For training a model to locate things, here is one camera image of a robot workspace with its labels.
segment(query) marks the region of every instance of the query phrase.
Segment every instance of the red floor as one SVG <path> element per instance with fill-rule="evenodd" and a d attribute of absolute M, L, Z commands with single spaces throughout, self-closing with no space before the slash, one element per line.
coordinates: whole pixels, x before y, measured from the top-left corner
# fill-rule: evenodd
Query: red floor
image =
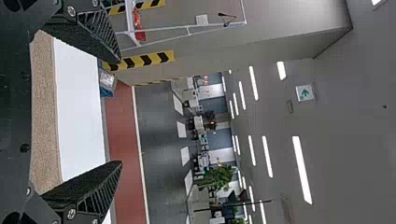
<path fill-rule="evenodd" d="M 123 161 L 116 193 L 117 224 L 146 224 L 132 87 L 117 84 L 114 97 L 106 98 L 106 120 L 111 160 Z"/>

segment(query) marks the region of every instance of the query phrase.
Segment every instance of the emergency exit sign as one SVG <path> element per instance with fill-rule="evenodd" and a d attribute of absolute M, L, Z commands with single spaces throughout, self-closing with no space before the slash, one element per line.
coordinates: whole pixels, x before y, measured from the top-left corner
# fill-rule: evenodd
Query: emergency exit sign
<path fill-rule="evenodd" d="M 314 90 L 312 85 L 303 85 L 296 87 L 298 101 L 310 101 L 315 99 Z"/>

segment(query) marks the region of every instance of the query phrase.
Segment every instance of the ceiling light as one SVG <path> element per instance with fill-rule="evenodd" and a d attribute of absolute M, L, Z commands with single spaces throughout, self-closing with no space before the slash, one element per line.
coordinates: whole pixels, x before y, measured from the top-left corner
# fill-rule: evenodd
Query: ceiling light
<path fill-rule="evenodd" d="M 267 219 L 265 218 L 264 203 L 260 200 L 260 210 L 262 211 L 262 224 L 267 224 Z"/>
<path fill-rule="evenodd" d="M 242 87 L 242 82 L 241 81 L 239 81 L 239 92 L 241 93 L 242 108 L 244 110 L 247 110 L 247 105 L 246 105 L 246 102 L 245 102 L 244 88 Z"/>
<path fill-rule="evenodd" d="M 236 114 L 236 116 L 239 116 L 238 102 L 236 101 L 235 92 L 233 93 L 233 103 L 235 104 L 235 114 Z"/>
<path fill-rule="evenodd" d="M 235 137 L 232 135 L 232 138 L 233 138 L 233 152 L 236 152 Z"/>
<path fill-rule="evenodd" d="M 265 156 L 265 161 L 267 163 L 268 175 L 272 178 L 274 175 L 273 175 L 273 171 L 272 171 L 270 153 L 268 150 L 267 138 L 265 136 L 262 137 L 262 145 L 264 147 L 264 156 Z"/>
<path fill-rule="evenodd" d="M 245 220 L 248 220 L 248 210 L 245 204 L 244 204 L 244 213 L 245 213 Z"/>
<path fill-rule="evenodd" d="M 239 179 L 239 187 L 242 188 L 242 176 L 241 176 L 241 172 L 238 171 L 238 179 Z"/>
<path fill-rule="evenodd" d="M 259 93 L 257 92 L 256 77 L 254 76 L 253 66 L 250 66 L 248 68 L 248 71 L 250 72 L 251 87 L 253 88 L 254 100 L 258 101 L 259 100 Z"/>
<path fill-rule="evenodd" d="M 244 189 L 247 189 L 247 181 L 244 176 L 242 176 L 242 185 L 244 186 Z"/>
<path fill-rule="evenodd" d="M 224 90 L 224 92 L 226 92 L 226 91 L 227 91 L 227 89 L 226 89 L 226 87 L 225 87 L 225 81 L 224 81 L 224 77 L 221 77 L 221 79 L 222 79 L 222 81 L 223 81 L 223 90 Z"/>
<path fill-rule="evenodd" d="M 256 212 L 256 204 L 254 204 L 253 188 L 251 186 L 248 187 L 248 192 L 250 194 L 250 202 L 252 203 L 251 209 L 253 210 L 253 212 Z"/>
<path fill-rule="evenodd" d="M 241 155 L 241 148 L 239 147 L 238 135 L 235 136 L 235 142 L 236 142 L 236 151 L 238 152 L 238 156 L 240 156 Z"/>
<path fill-rule="evenodd" d="M 285 64 L 283 62 L 277 62 L 276 65 L 277 65 L 277 72 L 279 73 L 280 80 L 285 79 L 285 77 L 286 77 Z"/>
<path fill-rule="evenodd" d="M 299 136 L 293 136 L 294 152 L 296 154 L 298 172 L 300 174 L 300 181 L 303 188 L 304 199 L 307 203 L 312 204 L 311 190 L 309 188 L 308 176 L 305 170 L 305 163 L 303 157 L 303 150 L 301 148 L 301 142 Z"/>
<path fill-rule="evenodd" d="M 373 6 L 377 5 L 380 3 L 382 0 L 372 0 Z"/>
<path fill-rule="evenodd" d="M 250 147 L 251 163 L 253 163 L 253 166 L 256 166 L 256 156 L 254 155 L 253 140 L 251 140 L 250 135 L 247 138 L 248 138 L 248 146 Z"/>
<path fill-rule="evenodd" d="M 231 117 L 233 119 L 235 119 L 235 117 L 233 116 L 233 102 L 232 101 L 230 101 L 230 110 L 231 110 Z"/>

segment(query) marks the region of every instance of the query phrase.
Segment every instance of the yellow black warning stripe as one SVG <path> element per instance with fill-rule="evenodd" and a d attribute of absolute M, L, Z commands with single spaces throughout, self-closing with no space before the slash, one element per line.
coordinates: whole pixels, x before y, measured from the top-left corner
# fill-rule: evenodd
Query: yellow black warning stripe
<path fill-rule="evenodd" d="M 125 71 L 129 68 L 146 67 L 159 63 L 170 63 L 175 61 L 175 54 L 172 50 L 165 50 L 156 53 L 142 54 L 123 58 L 121 63 L 113 64 L 102 62 L 102 66 L 109 72 Z"/>
<path fill-rule="evenodd" d="M 164 7 L 164 6 L 165 6 L 165 0 L 151 0 L 146 2 L 139 2 L 136 3 L 135 5 L 137 10 L 151 9 L 155 7 Z M 119 4 L 113 7 L 106 8 L 107 14 L 110 16 L 120 15 L 122 13 L 125 13 L 125 10 L 126 10 L 125 4 Z"/>
<path fill-rule="evenodd" d="M 161 79 L 161 80 L 152 81 L 152 82 L 141 82 L 141 83 L 134 84 L 134 86 L 138 87 L 138 86 L 147 86 L 147 85 L 151 85 L 151 84 L 160 84 L 160 83 L 164 83 L 164 82 L 168 82 L 168 81 L 180 80 L 183 78 L 185 78 L 185 77 L 173 77 L 173 78 Z"/>
<path fill-rule="evenodd" d="M 122 13 L 125 13 L 125 5 L 121 4 L 121 5 L 116 5 L 114 7 L 108 7 L 106 8 L 107 14 L 108 15 L 119 15 Z"/>
<path fill-rule="evenodd" d="M 164 6 L 165 6 L 165 0 L 152 0 L 147 2 L 136 3 L 135 7 L 137 8 L 137 10 L 144 10 L 144 9 L 164 7 Z"/>

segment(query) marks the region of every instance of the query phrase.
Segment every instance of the potted plant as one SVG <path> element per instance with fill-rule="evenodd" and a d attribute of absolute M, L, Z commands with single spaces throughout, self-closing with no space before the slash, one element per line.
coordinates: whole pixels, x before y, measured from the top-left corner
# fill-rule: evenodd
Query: potted plant
<path fill-rule="evenodd" d="M 233 179 L 233 169 L 231 166 L 218 166 L 217 168 L 210 168 L 204 174 L 204 179 L 198 180 L 195 184 L 198 188 L 214 187 L 215 191 L 221 189 L 228 189 L 228 184 Z"/>
<path fill-rule="evenodd" d="M 243 218 L 239 217 L 239 218 L 233 219 L 231 221 L 231 224 L 247 224 L 247 222 Z"/>

